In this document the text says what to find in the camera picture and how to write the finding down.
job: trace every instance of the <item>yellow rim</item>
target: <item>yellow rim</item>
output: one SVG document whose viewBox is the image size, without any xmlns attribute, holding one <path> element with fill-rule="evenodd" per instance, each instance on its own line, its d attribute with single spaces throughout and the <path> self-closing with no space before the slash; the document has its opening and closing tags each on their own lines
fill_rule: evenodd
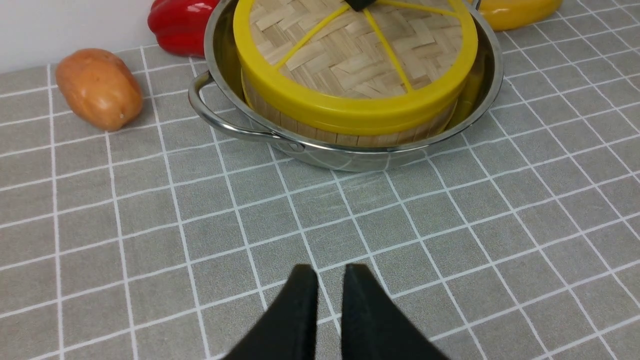
<svg viewBox="0 0 640 360">
<path fill-rule="evenodd" d="M 379 0 L 379 4 L 457 17 L 463 35 L 458 58 L 441 78 L 418 90 L 408 86 L 407 93 L 403 95 L 384 99 L 348 99 L 321 94 L 281 75 L 278 66 L 282 66 L 324 25 L 342 13 L 352 10 L 346 4 L 341 6 L 296 44 L 285 59 L 281 60 L 282 63 L 279 62 L 274 66 L 260 54 L 250 33 L 249 16 L 254 1 L 240 0 L 234 14 L 234 36 L 245 80 L 249 81 L 274 108 L 318 129 L 350 135 L 381 135 L 404 131 L 423 124 L 455 101 L 476 58 L 476 25 L 463 0 L 449 0 L 453 12 L 391 0 Z M 387 50 L 394 67 L 399 70 L 398 74 L 403 82 L 408 83 L 391 46 L 373 17 L 368 11 L 365 12 L 365 16 Z"/>
</svg>

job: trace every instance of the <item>pot rim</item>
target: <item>pot rim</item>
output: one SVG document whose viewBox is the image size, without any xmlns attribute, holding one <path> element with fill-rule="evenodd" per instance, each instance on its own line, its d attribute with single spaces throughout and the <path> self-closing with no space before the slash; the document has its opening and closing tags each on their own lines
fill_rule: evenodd
<svg viewBox="0 0 640 360">
<path fill-rule="evenodd" d="M 346 152 L 350 154 L 388 154 L 391 152 L 408 152 L 417 149 L 423 149 L 429 145 L 441 142 L 462 132 L 475 121 L 480 119 L 480 117 L 484 115 L 484 113 L 486 113 L 489 107 L 493 104 L 502 86 L 504 67 L 502 62 L 502 51 L 500 49 L 498 38 L 495 36 L 495 33 L 493 32 L 487 21 L 482 17 L 482 15 L 480 15 L 480 13 L 472 6 L 467 4 L 468 10 L 471 13 L 471 16 L 473 16 L 476 25 L 479 26 L 479 29 L 482 31 L 482 33 L 484 33 L 484 36 L 487 38 L 489 44 L 491 45 L 494 69 L 493 78 L 491 80 L 489 89 L 484 96 L 484 99 L 476 106 L 475 110 L 464 121 L 436 136 L 419 140 L 417 142 L 405 143 L 392 147 L 350 147 L 307 138 L 306 136 L 302 136 L 298 133 L 294 133 L 290 130 L 284 129 L 283 127 L 276 125 L 275 123 L 265 119 L 264 117 L 253 111 L 242 99 L 240 99 L 236 95 L 236 93 L 225 81 L 225 78 L 222 76 L 220 68 L 218 68 L 216 56 L 214 53 L 214 33 L 220 17 L 227 11 L 234 12 L 237 2 L 238 0 L 220 1 L 209 17 L 209 21 L 207 22 L 207 27 L 204 33 L 204 55 L 207 67 L 209 68 L 209 72 L 211 73 L 213 80 L 215 80 L 218 88 L 222 91 L 225 97 L 227 97 L 238 110 L 249 117 L 249 119 L 255 121 L 274 134 L 285 138 L 287 141 L 301 145 L 307 150 L 312 151 L 313 149 L 323 149 L 329 151 L 338 151 L 342 153 Z M 227 8 L 229 6 L 233 6 L 234 8 L 228 10 Z"/>
</svg>

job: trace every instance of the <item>bamboo steamer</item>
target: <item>bamboo steamer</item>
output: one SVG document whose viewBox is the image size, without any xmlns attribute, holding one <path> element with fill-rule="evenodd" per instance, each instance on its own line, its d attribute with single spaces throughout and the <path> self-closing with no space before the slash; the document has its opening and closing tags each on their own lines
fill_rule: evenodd
<svg viewBox="0 0 640 360">
<path fill-rule="evenodd" d="M 389 147 L 442 132 L 474 64 L 464 0 L 239 0 L 248 105 L 337 145 Z"/>
</svg>

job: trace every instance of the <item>white wall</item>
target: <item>white wall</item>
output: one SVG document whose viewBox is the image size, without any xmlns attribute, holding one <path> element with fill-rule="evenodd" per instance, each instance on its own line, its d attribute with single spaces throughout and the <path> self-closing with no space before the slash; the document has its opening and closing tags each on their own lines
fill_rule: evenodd
<svg viewBox="0 0 640 360">
<path fill-rule="evenodd" d="M 152 0 L 0 0 L 0 73 L 57 62 L 84 47 L 150 45 Z"/>
</svg>

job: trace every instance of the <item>stainless steel pot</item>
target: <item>stainless steel pot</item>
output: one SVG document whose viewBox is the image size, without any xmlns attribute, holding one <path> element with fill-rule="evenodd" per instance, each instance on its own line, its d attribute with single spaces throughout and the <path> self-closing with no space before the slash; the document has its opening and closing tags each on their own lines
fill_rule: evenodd
<svg viewBox="0 0 640 360">
<path fill-rule="evenodd" d="M 365 172 L 400 167 L 421 160 L 429 145 L 445 141 L 477 121 L 491 106 L 502 84 L 502 51 L 489 24 L 476 11 L 479 1 L 470 5 L 476 22 L 479 46 L 487 49 L 482 91 L 473 112 L 436 136 L 395 147 L 345 147 L 307 138 L 288 131 L 255 113 L 244 101 L 240 80 L 240 64 L 233 36 L 233 15 L 238 0 L 222 0 L 211 14 L 205 31 L 205 57 L 209 71 L 199 75 L 189 86 L 189 102 L 196 113 L 213 128 L 229 136 L 251 142 L 267 142 L 289 156 L 318 167 Z M 245 124 L 225 120 L 200 97 L 200 90 L 216 82 L 220 90 L 246 118 Z"/>
</svg>

